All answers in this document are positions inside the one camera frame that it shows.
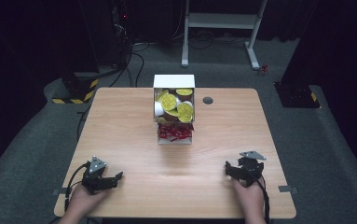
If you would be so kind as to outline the white metal stand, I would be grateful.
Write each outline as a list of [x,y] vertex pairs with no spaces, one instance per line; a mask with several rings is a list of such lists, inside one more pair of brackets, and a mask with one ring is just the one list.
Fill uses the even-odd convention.
[[182,46],[181,65],[188,67],[188,34],[190,28],[215,28],[215,29],[240,29],[251,30],[251,38],[244,43],[253,70],[259,70],[261,66],[254,53],[256,40],[264,11],[268,0],[261,0],[256,14],[221,14],[221,13],[194,13],[190,11],[190,0],[185,3],[185,26]]

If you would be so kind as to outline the black hazard-striped stand base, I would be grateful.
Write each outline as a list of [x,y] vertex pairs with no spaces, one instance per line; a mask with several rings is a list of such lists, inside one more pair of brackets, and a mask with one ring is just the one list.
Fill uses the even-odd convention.
[[309,86],[287,85],[275,82],[274,87],[283,107],[289,108],[320,108],[316,94]]
[[96,73],[74,72],[62,76],[51,100],[55,104],[85,104],[92,97],[99,79]]

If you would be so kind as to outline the pile of red packets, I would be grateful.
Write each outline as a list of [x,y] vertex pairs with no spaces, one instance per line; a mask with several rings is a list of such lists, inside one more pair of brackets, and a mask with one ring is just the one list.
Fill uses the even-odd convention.
[[158,138],[170,142],[191,138],[193,131],[194,127],[190,123],[158,124]]

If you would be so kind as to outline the white two-tier dispenser box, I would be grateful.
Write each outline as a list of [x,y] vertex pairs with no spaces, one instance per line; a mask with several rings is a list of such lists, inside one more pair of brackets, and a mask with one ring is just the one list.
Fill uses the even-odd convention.
[[[154,75],[153,90],[158,88],[180,89],[180,88],[193,88],[195,96],[195,77],[193,75]],[[192,137],[184,140],[170,142],[165,139],[159,139],[159,144],[191,144]]]

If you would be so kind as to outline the person's right hand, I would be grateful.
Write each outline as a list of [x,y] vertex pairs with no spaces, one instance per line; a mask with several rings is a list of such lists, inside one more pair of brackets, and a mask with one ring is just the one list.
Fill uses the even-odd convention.
[[244,187],[241,182],[235,178],[232,178],[231,182],[244,218],[248,215],[262,215],[265,218],[265,201],[262,190],[264,180],[260,179],[259,182],[254,182],[250,187]]

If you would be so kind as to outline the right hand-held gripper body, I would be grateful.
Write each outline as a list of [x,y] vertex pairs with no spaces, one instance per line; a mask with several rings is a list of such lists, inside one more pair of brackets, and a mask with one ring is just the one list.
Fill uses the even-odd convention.
[[238,159],[242,170],[240,180],[243,180],[247,186],[251,186],[262,176],[265,160],[266,158],[256,151],[241,152]]

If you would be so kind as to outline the person's left hand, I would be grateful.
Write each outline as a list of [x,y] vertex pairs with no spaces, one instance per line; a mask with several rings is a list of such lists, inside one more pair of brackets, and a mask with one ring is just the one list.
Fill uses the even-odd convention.
[[64,215],[66,213],[79,214],[84,217],[100,202],[102,202],[110,193],[111,190],[107,189],[98,191],[95,194],[90,194],[82,185],[78,185],[74,189],[68,208]]

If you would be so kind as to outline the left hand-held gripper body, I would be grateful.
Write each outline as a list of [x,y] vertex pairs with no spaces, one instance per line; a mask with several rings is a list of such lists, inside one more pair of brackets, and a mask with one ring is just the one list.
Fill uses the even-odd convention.
[[102,161],[96,156],[93,156],[86,165],[86,171],[82,177],[82,186],[90,193],[94,194],[97,190],[100,190],[103,172],[107,163]]

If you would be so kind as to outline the dark equipment rack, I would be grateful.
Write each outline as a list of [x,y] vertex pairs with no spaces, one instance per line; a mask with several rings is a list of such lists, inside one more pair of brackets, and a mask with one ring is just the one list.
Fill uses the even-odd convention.
[[130,51],[131,26],[127,0],[110,0],[111,16],[117,42],[118,65],[123,66]]

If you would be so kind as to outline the pile of yellow-lidded capsules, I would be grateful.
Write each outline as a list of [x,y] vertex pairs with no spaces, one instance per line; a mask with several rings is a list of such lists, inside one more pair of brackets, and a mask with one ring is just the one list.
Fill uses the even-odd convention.
[[154,92],[154,121],[192,123],[195,119],[194,89],[158,88]]

